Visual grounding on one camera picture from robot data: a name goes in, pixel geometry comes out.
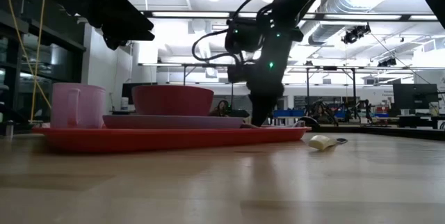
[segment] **red tray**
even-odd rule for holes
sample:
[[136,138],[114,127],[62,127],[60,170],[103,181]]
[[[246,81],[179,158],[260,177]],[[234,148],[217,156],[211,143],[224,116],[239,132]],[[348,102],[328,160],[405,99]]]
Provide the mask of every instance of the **red tray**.
[[68,152],[137,152],[298,141],[310,127],[268,129],[34,129]]

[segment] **ceiling duct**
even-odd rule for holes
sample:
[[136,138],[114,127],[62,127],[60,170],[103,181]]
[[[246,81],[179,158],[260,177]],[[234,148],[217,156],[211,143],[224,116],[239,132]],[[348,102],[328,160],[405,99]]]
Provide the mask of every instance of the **ceiling duct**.
[[[323,1],[318,13],[367,13],[384,0],[326,0]],[[345,25],[321,24],[306,22],[301,31],[304,34],[313,32],[308,37],[311,45],[323,45],[327,39],[342,30]]]

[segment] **table surface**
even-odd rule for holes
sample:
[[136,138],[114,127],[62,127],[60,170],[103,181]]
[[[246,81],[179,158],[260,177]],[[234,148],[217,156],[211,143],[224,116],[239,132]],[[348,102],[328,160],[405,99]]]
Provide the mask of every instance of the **table surface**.
[[[307,141],[314,134],[307,134]],[[445,223],[445,143],[304,142],[111,155],[0,145],[2,223]]]

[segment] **bowl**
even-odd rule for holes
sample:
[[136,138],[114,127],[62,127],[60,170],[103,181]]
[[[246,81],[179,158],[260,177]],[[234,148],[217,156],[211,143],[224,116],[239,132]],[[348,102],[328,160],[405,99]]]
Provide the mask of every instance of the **bowl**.
[[192,86],[137,86],[131,91],[140,115],[208,116],[213,91]]

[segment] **pink mug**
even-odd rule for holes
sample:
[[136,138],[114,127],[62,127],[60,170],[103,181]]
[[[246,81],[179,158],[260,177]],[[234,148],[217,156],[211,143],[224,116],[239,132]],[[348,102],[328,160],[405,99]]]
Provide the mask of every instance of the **pink mug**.
[[104,88],[55,83],[51,104],[51,128],[99,129],[104,124]]

